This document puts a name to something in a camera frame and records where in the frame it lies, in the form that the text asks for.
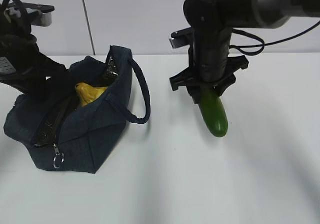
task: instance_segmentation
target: white tabletop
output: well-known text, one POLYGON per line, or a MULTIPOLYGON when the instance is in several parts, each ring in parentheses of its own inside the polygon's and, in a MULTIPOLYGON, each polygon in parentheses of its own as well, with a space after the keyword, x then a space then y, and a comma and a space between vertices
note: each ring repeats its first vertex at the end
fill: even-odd
MULTIPOLYGON (((82 56, 56 56, 69 66, 82 56)), ((104 60, 103 56, 95 58, 104 60)), ((229 131, 215 138, 169 77, 187 56, 135 56, 151 120, 130 124, 95 174, 36 169, 0 131, 0 223, 313 224, 319 217, 320 54, 261 54, 222 97, 229 131)), ((130 106, 144 103, 133 81, 130 106)), ((18 91, 0 85, 1 125, 18 91)))

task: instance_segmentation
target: zipper pull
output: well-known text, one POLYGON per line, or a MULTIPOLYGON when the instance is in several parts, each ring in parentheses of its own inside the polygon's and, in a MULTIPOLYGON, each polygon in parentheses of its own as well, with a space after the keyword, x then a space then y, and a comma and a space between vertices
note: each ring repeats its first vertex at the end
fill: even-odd
POLYGON ((60 167, 61 167, 61 165, 62 165, 62 163, 63 163, 63 161, 64 161, 64 157, 65 157, 65 155, 64 155, 64 153, 63 152, 59 152, 59 149, 58 149, 58 147, 57 147, 57 145, 56 145, 56 143, 53 143, 53 148, 54 148, 54 150, 55 150, 55 157, 53 158, 54 160, 54 164, 53 164, 53 167, 55 168, 55 169, 59 169, 60 167), (57 159, 57 157, 58 158, 60 158, 61 159, 61 162, 60 162, 60 165, 57 165, 56 163, 56 159, 57 159))

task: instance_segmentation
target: cucumber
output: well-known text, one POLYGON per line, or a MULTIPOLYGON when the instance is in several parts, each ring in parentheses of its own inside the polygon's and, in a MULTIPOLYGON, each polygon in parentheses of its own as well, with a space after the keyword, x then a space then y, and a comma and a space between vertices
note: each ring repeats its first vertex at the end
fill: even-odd
POLYGON ((215 137, 224 137, 228 120, 220 97, 213 89, 202 87, 199 107, 205 124, 215 137))

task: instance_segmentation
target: bag strap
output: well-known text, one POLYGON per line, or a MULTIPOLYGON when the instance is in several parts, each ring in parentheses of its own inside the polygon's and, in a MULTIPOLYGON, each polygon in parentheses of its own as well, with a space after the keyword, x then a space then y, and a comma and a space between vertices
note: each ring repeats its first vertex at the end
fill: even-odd
POLYGON ((127 121, 131 123, 136 123, 136 124, 145 124, 149 120, 150 113, 151 113, 150 94, 149 94, 148 85, 146 84, 146 79, 139 65, 133 59, 129 59, 128 62, 132 66, 135 72, 135 76, 137 77, 142 90, 142 95, 143 95, 144 103, 146 107, 145 108, 146 113, 144 118, 138 118, 135 115, 133 115, 112 93, 110 93, 107 96, 107 100, 116 110, 118 110, 126 118, 127 121))

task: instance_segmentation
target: metal zipper ring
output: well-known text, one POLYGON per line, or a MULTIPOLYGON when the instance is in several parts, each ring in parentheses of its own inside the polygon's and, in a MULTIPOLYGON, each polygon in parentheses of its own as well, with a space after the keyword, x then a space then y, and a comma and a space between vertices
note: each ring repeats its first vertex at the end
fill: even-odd
POLYGON ((53 167, 54 167, 55 169, 59 169, 59 168, 61 167, 64 159, 65 159, 65 158, 64 158, 64 157, 65 157, 64 153, 61 152, 61 156, 62 156, 61 163, 60 163, 59 166, 56 166, 56 164, 55 164, 56 162, 55 162, 55 161, 56 161, 56 159, 57 159, 57 158, 56 158, 57 156, 60 156, 60 154, 59 154, 59 155, 55 155, 55 157, 53 158, 53 159, 54 159, 54 160, 53 160, 53 161, 54 161, 54 162, 53 162, 53 163, 54 163, 54 164, 53 164, 53 167))

